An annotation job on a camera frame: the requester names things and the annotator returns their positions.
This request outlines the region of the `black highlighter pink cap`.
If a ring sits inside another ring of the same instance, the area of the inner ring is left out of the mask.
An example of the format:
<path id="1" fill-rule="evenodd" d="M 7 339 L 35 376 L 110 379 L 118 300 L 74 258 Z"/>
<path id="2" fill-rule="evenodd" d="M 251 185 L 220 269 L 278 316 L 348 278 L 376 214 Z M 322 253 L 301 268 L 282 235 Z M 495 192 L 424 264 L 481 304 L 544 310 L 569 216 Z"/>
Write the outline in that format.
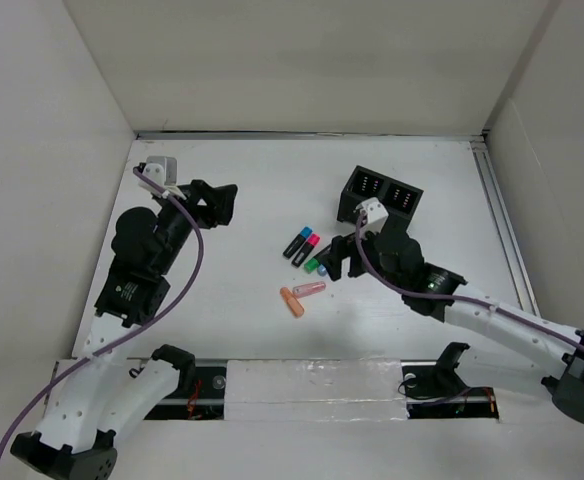
<path id="1" fill-rule="evenodd" d="M 294 257 L 291 260 L 291 265 L 294 266 L 295 268 L 299 268 L 310 256 L 310 254 L 312 253 L 316 245 L 319 243 L 319 241 L 320 241 L 319 235 L 315 233 L 310 234 L 305 239 L 299 250 L 295 253 Z"/>

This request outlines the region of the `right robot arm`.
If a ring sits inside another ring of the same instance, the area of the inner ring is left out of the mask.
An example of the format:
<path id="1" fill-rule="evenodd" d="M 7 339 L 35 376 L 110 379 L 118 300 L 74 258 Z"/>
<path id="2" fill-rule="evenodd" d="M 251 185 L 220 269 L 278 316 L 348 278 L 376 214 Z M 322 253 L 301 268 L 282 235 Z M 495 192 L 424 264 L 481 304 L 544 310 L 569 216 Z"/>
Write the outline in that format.
<path id="1" fill-rule="evenodd" d="M 472 390 L 497 387 L 549 400 L 584 424 L 584 329 L 527 313 L 427 262 L 401 229 L 336 236 L 320 257 L 331 280 L 370 274 L 417 314 L 472 331 L 514 353 L 500 358 L 466 341 L 449 343 L 436 363 L 402 383 L 405 394 L 437 407 Z"/>

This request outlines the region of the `orange highlighter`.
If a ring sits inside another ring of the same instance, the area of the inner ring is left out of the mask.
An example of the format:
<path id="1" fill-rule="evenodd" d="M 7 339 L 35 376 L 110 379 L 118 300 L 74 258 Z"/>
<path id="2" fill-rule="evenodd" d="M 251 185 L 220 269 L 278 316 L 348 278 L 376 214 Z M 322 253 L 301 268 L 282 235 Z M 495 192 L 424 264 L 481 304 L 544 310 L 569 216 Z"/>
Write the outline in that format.
<path id="1" fill-rule="evenodd" d="M 289 311 L 295 318 L 300 318 L 304 315 L 305 309 L 300 301 L 293 295 L 292 291 L 287 287 L 282 287 L 279 291 L 281 298 L 288 307 Z"/>

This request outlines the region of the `black highlighter green cap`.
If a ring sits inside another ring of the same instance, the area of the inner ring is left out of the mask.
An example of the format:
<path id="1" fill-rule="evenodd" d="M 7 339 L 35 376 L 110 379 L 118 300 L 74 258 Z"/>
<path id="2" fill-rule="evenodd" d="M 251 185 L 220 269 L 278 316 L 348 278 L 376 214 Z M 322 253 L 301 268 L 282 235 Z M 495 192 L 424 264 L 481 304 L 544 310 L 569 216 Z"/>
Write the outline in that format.
<path id="1" fill-rule="evenodd" d="M 304 271 L 308 274 L 317 271 L 321 266 L 321 260 L 329 251 L 330 251 L 329 245 L 321 249 L 317 254 L 315 254 L 310 260 L 308 260 L 304 264 L 303 266 Z"/>

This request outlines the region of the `black highlighter blue cap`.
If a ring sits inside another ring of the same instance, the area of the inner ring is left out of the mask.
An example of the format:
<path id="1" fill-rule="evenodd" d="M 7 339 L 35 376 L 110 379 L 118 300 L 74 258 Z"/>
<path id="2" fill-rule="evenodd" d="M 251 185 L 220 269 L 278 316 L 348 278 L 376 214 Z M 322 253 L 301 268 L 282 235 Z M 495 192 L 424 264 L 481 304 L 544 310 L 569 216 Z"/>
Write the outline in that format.
<path id="1" fill-rule="evenodd" d="M 290 242 L 283 252 L 283 257 L 291 259 L 313 233 L 310 227 L 304 227 Z"/>

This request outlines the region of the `pink translucent highlighter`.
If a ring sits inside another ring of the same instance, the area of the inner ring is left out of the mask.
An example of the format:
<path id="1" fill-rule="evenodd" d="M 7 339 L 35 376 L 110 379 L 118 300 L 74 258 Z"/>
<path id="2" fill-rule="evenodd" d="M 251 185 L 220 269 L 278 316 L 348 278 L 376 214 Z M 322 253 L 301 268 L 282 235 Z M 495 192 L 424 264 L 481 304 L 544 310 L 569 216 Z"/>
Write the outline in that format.
<path id="1" fill-rule="evenodd" d="M 311 282 L 298 285 L 292 288 L 292 294 L 295 298 L 305 298 L 317 293 L 321 293 L 326 289 L 326 283 L 323 281 Z"/>

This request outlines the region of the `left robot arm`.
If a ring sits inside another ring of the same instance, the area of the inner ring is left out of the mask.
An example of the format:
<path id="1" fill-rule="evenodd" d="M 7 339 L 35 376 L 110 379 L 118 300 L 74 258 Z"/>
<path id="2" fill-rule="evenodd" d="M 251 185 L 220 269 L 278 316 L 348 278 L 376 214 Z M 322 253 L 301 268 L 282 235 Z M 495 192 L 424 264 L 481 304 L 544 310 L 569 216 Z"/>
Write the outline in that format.
<path id="1" fill-rule="evenodd" d="M 169 395 L 194 387 L 195 357 L 171 345 L 155 350 L 136 376 L 125 364 L 141 332 L 165 316 L 166 275 L 190 234 L 231 222 L 235 184 L 202 180 L 175 188 L 149 182 L 160 206 L 125 211 L 111 243 L 114 259 L 95 303 L 82 357 L 53 381 L 56 400 L 31 432 L 17 435 L 11 454 L 50 479 L 106 479 L 118 446 Z"/>

